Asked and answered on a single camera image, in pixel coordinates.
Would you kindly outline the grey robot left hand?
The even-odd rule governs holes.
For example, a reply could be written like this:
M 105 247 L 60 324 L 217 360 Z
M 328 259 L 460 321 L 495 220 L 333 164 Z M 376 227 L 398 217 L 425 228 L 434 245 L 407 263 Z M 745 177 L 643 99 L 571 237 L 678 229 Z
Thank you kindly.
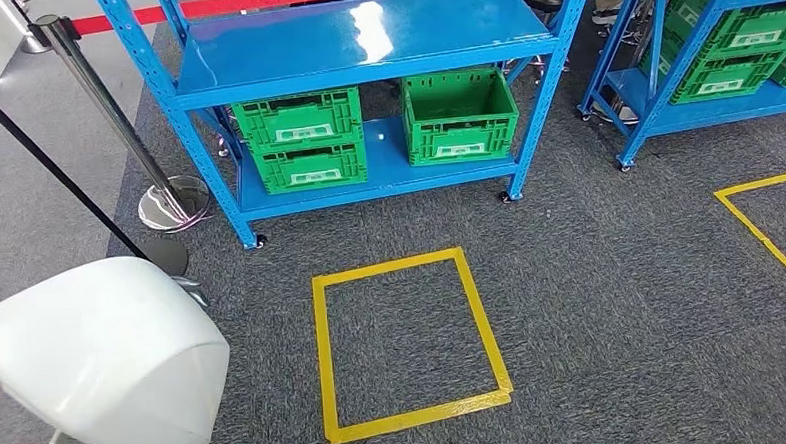
M 179 275 L 170 276 L 169 279 L 175 282 L 203 310 L 207 310 L 210 307 L 209 300 L 204 294 L 202 284 L 200 282 L 196 282 Z

